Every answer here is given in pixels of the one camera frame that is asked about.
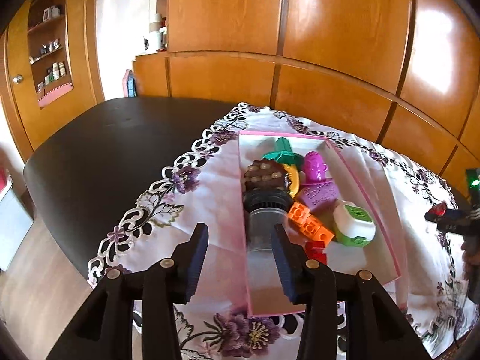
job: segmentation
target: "wooden floor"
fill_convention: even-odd
[[[0,317],[30,360],[47,357],[91,292],[36,216],[7,272],[0,274]],[[133,359],[141,339],[133,330]]]

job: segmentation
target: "white wall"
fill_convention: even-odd
[[[145,51],[149,0],[97,0],[97,54],[105,99],[123,97],[122,79]]]
[[[23,180],[24,165],[14,139],[11,137],[5,113],[0,104],[0,167],[7,168],[10,171],[13,178],[13,189],[19,197],[26,190]]]

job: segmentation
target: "door knob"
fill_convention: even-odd
[[[21,82],[23,81],[23,76],[21,74],[17,74],[14,78],[13,78],[13,82],[15,84],[20,84]]]

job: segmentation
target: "purple plastic block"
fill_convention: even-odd
[[[338,188],[331,178],[320,184],[309,185],[303,188],[297,195],[297,200],[306,205],[310,211],[326,209],[337,198]]]
[[[325,172],[328,170],[328,165],[318,152],[309,151],[303,160],[302,170],[306,177],[302,184],[313,185],[326,180]]]

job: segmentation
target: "tablecloth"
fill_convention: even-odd
[[[423,217],[441,201],[457,207],[446,182],[381,145],[247,103],[238,104],[207,128],[191,151],[171,167],[159,169],[159,180],[140,195],[117,226],[106,229],[97,257],[88,263],[90,285],[94,287],[112,268],[136,272],[169,257],[177,244],[189,239],[195,224],[204,222],[210,240],[197,292],[188,305],[175,307],[182,356],[296,358],[302,314],[246,316],[239,131],[296,132],[330,139],[380,213],[401,272],[401,277],[385,288],[431,356],[452,343],[457,319],[458,337],[471,328],[477,309],[469,300],[462,308],[467,290],[461,278],[462,238],[438,232],[435,224]],[[141,302],[135,304],[135,313],[136,327],[141,330]],[[290,331],[284,329],[288,318],[296,322]]]

